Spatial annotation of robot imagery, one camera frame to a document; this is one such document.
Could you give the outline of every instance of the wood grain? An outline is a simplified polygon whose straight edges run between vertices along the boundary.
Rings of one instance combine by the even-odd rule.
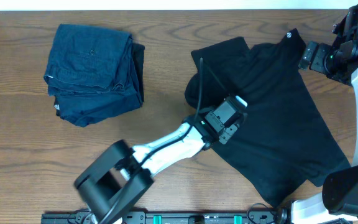
[[[111,143],[143,144],[175,130],[194,111],[183,93],[196,72],[190,56],[244,36],[250,47],[279,42],[298,28],[305,42],[331,43],[333,23],[346,11],[60,11],[0,12],[0,223],[39,223],[44,211],[84,206],[75,178]],[[133,33],[146,46],[145,104],[99,124],[78,128],[54,114],[43,81],[60,23],[90,24]],[[356,141],[352,88],[301,72],[314,102],[349,160]],[[246,210],[263,202],[252,184],[212,150],[156,176],[137,203],[150,211]],[[305,182],[290,199],[321,191]]]

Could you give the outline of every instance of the white wall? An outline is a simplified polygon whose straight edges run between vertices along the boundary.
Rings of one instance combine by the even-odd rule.
[[[358,0],[0,0],[0,11],[348,9]]]

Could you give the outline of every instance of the green connector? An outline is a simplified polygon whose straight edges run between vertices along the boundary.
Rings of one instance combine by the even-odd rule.
[[[162,224],[162,217],[161,215],[153,216],[153,224]]]
[[[234,224],[242,224],[242,216],[241,215],[234,216]]]

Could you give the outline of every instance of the denim pants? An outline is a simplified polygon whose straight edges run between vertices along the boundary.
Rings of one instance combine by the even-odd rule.
[[[60,24],[44,75],[57,114],[85,127],[140,108],[143,60],[129,33]]]

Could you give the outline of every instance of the black t-shirt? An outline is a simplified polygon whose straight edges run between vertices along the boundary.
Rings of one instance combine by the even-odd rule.
[[[278,44],[249,50],[238,37],[191,53],[200,57],[231,93],[248,102],[248,117],[225,145],[213,146],[247,177],[271,206],[278,206],[306,179],[321,186],[332,172],[350,167],[298,73],[305,43],[296,29]],[[202,107],[217,106],[228,95],[204,69]],[[198,101],[199,75],[185,97]]]

